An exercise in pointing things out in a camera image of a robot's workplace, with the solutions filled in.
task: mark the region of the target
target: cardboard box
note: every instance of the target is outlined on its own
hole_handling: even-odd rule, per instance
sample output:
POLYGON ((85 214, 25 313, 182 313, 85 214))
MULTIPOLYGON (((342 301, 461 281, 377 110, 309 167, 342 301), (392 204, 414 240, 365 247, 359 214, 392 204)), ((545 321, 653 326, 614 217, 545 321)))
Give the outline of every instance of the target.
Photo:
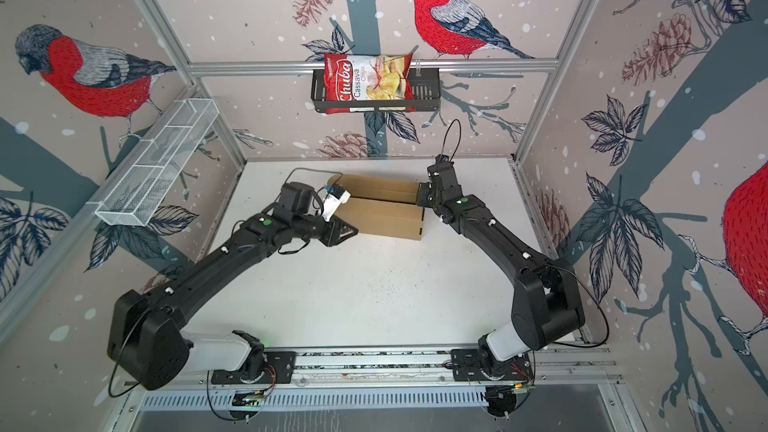
POLYGON ((357 227, 361 234, 422 239, 424 207, 416 206, 418 182, 345 174, 334 182, 351 195, 335 216, 357 227))

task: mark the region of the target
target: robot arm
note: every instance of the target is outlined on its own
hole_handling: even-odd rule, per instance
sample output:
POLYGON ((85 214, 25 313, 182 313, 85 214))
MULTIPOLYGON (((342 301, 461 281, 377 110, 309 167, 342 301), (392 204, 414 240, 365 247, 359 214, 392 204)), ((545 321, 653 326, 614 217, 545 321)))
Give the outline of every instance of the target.
POLYGON ((584 325, 576 278, 563 259, 533 250, 499 223, 476 196, 465 196, 453 162, 437 156, 427 168, 429 182, 419 186, 417 205, 430 207, 440 220, 477 244, 514 285, 512 321, 480 339, 489 368, 528 350, 539 350, 584 325))
MULTIPOLYGON (((329 197, 345 192, 336 186, 329 197)), ((192 316, 235 277, 278 252, 294 238, 314 238, 327 247, 339 245, 357 229, 337 217, 307 214, 316 192, 309 186, 284 184, 280 199, 245 220, 216 251, 191 270, 146 294, 131 290, 114 305, 107 354, 149 390, 166 385, 182 369, 249 369, 261 373, 264 346, 241 331, 222 338, 180 332, 192 316)))

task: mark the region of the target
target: white table surface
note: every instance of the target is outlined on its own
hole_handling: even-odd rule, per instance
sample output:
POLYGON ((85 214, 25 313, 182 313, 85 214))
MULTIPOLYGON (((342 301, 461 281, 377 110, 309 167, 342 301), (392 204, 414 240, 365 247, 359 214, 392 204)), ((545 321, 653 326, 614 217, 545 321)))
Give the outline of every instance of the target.
MULTIPOLYGON (((295 167, 423 182, 431 159, 249 162, 214 240, 270 204, 295 167)), ((460 158, 456 175, 496 219, 540 249, 505 158, 460 158)), ((328 174, 296 171, 320 187, 328 174)), ((295 240, 286 248, 297 248, 295 240)), ((512 284, 474 243, 428 210, 421 241, 357 235, 327 248, 274 254, 209 300, 185 330, 242 329, 267 347, 472 344, 509 320, 512 284)))

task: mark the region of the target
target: black wire basket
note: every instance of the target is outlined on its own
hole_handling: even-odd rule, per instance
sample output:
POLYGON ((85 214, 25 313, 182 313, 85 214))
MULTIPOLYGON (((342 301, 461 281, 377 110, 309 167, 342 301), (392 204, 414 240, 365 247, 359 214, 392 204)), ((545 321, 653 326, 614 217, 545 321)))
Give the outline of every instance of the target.
POLYGON ((328 109, 349 108, 371 109, 352 112, 391 112, 393 107, 401 112, 434 112, 440 109, 440 70, 437 68, 410 69, 408 81, 413 91, 412 100, 326 100, 328 93, 324 75, 324 70, 315 70, 312 74, 312 101, 315 111, 320 113, 326 113, 328 109))

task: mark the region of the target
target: bird beak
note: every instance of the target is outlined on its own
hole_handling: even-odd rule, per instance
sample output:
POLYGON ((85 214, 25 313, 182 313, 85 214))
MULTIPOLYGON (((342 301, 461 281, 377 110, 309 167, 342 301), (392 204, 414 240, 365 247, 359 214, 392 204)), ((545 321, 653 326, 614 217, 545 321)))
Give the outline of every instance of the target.
POLYGON ((29 59, 27 57, 19 57, 18 62, 22 64, 22 68, 24 69, 24 72, 27 73, 27 75, 32 73, 32 64, 29 63, 29 59))

